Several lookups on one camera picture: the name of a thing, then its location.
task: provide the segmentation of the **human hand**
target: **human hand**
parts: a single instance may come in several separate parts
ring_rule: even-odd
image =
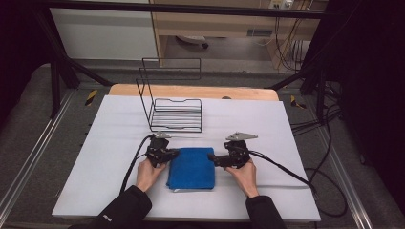
[[[249,198],[259,196],[259,191],[257,191],[256,186],[256,166],[253,164],[252,159],[242,168],[234,169],[232,167],[226,167],[225,169],[236,179],[236,182],[242,191],[244,191],[245,195]]]
[[[145,193],[155,184],[159,174],[165,168],[166,164],[161,164],[160,167],[154,168],[149,158],[146,158],[138,165],[136,186]]]

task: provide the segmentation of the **black jacket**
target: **black jacket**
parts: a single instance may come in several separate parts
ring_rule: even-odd
[[[253,229],[287,228],[273,201],[267,196],[246,200]],[[89,225],[74,225],[69,229],[135,229],[152,209],[149,197],[131,186],[114,199]]]

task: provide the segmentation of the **white tabletop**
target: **white tabletop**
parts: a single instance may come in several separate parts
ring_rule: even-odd
[[[282,102],[202,99],[202,105],[203,132],[169,134],[174,136],[169,139],[169,148],[213,147],[216,155],[225,155],[227,136],[235,132],[258,135],[246,141],[249,150],[263,153],[307,178]],[[62,218],[97,216],[118,195],[141,140],[150,134],[138,96],[105,96],[53,215]],[[145,142],[142,153],[148,144]],[[273,199],[285,221],[320,220],[308,186],[258,157],[253,157],[253,161],[258,170],[259,192]],[[128,186],[135,183],[137,164]],[[245,196],[231,174],[222,168],[216,168],[215,172],[216,184],[212,191],[174,193],[165,186],[166,169],[148,192],[153,208],[146,219],[249,219]]]

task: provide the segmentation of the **blue towel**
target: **blue towel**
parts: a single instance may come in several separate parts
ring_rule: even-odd
[[[179,155],[170,161],[167,186],[172,189],[213,189],[215,166],[207,154],[212,148],[180,148]]]

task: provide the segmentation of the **white wall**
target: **white wall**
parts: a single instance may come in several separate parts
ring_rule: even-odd
[[[114,2],[148,3],[147,0]],[[71,58],[140,60],[157,57],[150,12],[66,9],[51,9],[51,12]]]

